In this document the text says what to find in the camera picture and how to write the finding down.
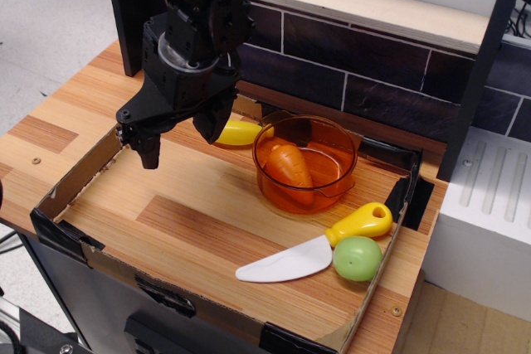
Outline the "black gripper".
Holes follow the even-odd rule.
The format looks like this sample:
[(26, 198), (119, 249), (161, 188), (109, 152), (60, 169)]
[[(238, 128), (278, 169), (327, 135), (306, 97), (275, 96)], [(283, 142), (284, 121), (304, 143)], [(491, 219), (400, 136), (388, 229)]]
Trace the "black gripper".
[(117, 111), (119, 139), (134, 150), (144, 169), (158, 168), (160, 134), (192, 118), (209, 144), (222, 134), (236, 99), (241, 61), (235, 51), (188, 64), (166, 38), (167, 16), (159, 14), (144, 24), (139, 92)]

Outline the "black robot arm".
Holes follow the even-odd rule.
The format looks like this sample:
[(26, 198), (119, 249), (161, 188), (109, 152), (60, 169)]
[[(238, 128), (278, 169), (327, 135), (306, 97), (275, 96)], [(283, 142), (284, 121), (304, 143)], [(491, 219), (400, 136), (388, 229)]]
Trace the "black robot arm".
[(147, 169), (158, 166), (160, 138), (192, 120), (209, 143), (230, 116), (241, 77), (237, 50), (255, 23), (248, 0), (111, 0), (128, 76), (139, 92), (116, 114), (122, 144)]

